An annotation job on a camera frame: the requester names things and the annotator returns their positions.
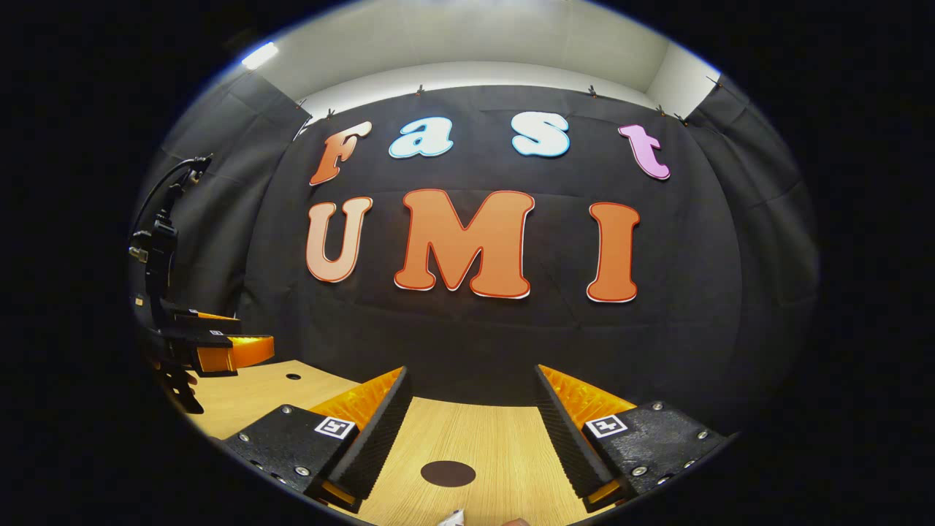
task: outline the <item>white wall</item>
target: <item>white wall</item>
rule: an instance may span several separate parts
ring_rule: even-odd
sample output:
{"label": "white wall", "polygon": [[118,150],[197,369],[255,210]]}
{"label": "white wall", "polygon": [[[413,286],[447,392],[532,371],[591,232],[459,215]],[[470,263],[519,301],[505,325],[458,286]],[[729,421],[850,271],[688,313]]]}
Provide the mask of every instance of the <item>white wall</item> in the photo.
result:
{"label": "white wall", "polygon": [[662,105],[669,115],[678,113],[683,118],[694,110],[708,95],[714,80],[721,72],[697,58],[690,51],[674,42],[669,43],[666,56],[646,94]]}
{"label": "white wall", "polygon": [[514,62],[444,62],[402,67],[348,80],[309,95],[302,108],[311,113],[314,122],[325,117],[329,108],[340,112],[385,98],[414,94],[419,89],[419,84],[422,84],[426,91],[459,86],[508,84],[545,86],[584,93],[587,93],[588,86],[593,84],[598,95],[625,100],[646,108],[656,106],[652,98],[643,92],[565,69]]}

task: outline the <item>light blue letter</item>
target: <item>light blue letter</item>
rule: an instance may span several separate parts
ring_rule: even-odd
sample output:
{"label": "light blue letter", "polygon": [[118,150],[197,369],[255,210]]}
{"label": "light blue letter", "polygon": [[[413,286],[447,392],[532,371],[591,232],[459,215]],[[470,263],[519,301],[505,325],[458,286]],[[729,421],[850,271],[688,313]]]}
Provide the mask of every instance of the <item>light blue letter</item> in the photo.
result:
{"label": "light blue letter", "polygon": [[399,130],[404,135],[390,145],[390,155],[397,159],[412,157],[417,153],[426,157],[441,155],[454,146],[448,140],[451,131],[452,122],[444,117],[426,117],[413,121]]}
{"label": "light blue letter", "polygon": [[558,113],[524,111],[513,117],[510,125],[523,134],[513,138],[513,148],[523,155],[557,157],[571,145],[565,135],[568,122]]}

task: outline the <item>orange letter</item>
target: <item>orange letter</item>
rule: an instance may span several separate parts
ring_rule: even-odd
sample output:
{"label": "orange letter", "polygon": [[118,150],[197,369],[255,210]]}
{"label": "orange letter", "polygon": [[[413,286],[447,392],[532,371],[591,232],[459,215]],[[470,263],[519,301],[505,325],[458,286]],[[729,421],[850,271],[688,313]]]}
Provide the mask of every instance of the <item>orange letter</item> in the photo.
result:
{"label": "orange letter", "polygon": [[637,211],[616,203],[595,203],[588,209],[597,219],[600,232],[597,277],[587,287],[594,301],[623,303],[637,297],[637,286],[630,279],[633,260],[633,227],[640,222]]}
{"label": "orange letter", "polygon": [[403,197],[410,209],[406,263],[394,281],[400,288],[429,290],[435,275],[428,271],[431,247],[448,290],[457,290],[477,254],[481,269],[470,281],[478,296],[518,300],[529,295],[523,277],[525,217],[536,206],[522,192],[494,192],[487,196],[467,228],[443,190],[415,190]]}
{"label": "orange letter", "polygon": [[360,246],[360,230],[364,213],[373,206],[370,197],[355,197],[344,202],[341,209],[348,216],[344,226],[344,244],[341,256],[331,261],[324,256],[324,235],[328,231],[328,219],[338,208],[335,203],[319,203],[309,210],[309,242],[305,246],[305,262],[309,272],[319,280],[337,283],[351,275],[357,265],[357,248]]}
{"label": "orange letter", "polygon": [[322,162],[318,165],[318,171],[315,172],[315,175],[311,176],[309,186],[331,181],[337,177],[338,172],[341,171],[341,168],[338,168],[338,157],[341,158],[341,162],[350,159],[353,147],[357,145],[357,136],[366,137],[371,129],[373,129],[373,125],[370,124],[370,121],[366,121],[353,128],[337,132],[326,139],[324,141]]}

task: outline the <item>ceiling light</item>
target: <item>ceiling light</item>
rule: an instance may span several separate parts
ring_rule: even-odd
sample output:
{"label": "ceiling light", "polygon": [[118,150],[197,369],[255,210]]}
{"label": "ceiling light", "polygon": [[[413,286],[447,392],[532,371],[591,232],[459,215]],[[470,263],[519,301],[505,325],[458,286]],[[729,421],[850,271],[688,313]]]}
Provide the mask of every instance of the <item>ceiling light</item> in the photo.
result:
{"label": "ceiling light", "polygon": [[276,48],[276,46],[274,46],[272,42],[267,42],[259,50],[256,50],[247,55],[247,58],[241,60],[240,63],[245,65],[247,69],[256,69],[264,62],[269,60],[277,52],[279,52],[279,50]]}

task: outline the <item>black cable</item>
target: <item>black cable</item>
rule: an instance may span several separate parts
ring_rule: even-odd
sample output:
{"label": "black cable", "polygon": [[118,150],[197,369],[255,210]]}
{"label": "black cable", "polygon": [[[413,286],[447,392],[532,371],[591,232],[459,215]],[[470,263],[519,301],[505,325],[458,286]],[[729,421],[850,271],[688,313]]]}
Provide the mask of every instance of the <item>black cable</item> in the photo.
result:
{"label": "black cable", "polygon": [[[143,200],[143,206],[141,206],[141,207],[139,208],[139,213],[137,214],[137,219],[136,219],[136,221],[133,222],[133,227],[130,228],[130,240],[131,240],[131,241],[132,241],[132,239],[133,239],[133,235],[137,232],[137,228],[139,227],[139,222],[140,222],[140,220],[143,218],[143,212],[146,211],[146,207],[149,206],[150,200],[151,200],[152,197],[156,194],[156,190],[158,190],[158,189],[165,183],[165,180],[167,180],[169,177],[171,177],[173,173],[179,171],[179,169],[185,168],[185,167],[187,167],[187,166],[194,165],[194,164],[199,164],[199,165],[201,165],[201,166],[198,167],[198,170],[197,170],[197,171],[204,171],[205,169],[208,168],[208,165],[209,165],[210,162],[211,162],[210,160],[211,160],[211,157],[212,157],[212,156],[213,156],[213,154],[208,155],[207,157],[195,157],[195,158],[192,158],[192,159],[185,159],[184,161],[178,163],[176,166],[172,167],[172,169],[170,169],[168,172],[165,173],[165,175],[163,176],[163,178],[160,179],[159,182],[156,183],[156,185],[155,185],[155,186],[150,190],[150,192],[146,195],[146,199]],[[188,174],[185,174],[185,175],[183,175],[182,177],[180,177],[180,179],[177,181],[177,183],[181,184],[181,183],[184,181],[185,177],[187,177],[187,176],[188,176]]]}
{"label": "black cable", "polygon": [[133,238],[133,234],[137,231],[137,227],[139,226],[139,221],[143,218],[143,212],[145,212],[145,211],[146,211],[146,207],[149,206],[150,200],[152,199],[152,196],[154,196],[154,195],[156,194],[156,190],[158,190],[159,187],[162,186],[163,183],[165,183],[165,180],[168,179],[173,173],[175,173],[176,171],[178,171],[180,168],[185,168],[185,167],[187,167],[187,166],[189,166],[189,165],[191,165],[191,164],[194,164],[195,160],[196,160],[196,159],[186,159],[186,160],[184,160],[184,161],[178,163],[176,166],[172,167],[172,169],[170,169],[170,170],[163,176],[163,178],[160,179],[159,182],[156,183],[156,185],[150,190],[150,192],[146,195],[146,198],[143,200],[143,206],[140,207],[140,209],[139,209],[139,213],[137,214],[137,219],[136,219],[136,221],[133,222],[133,227],[130,228],[130,238],[131,238],[131,239]]}

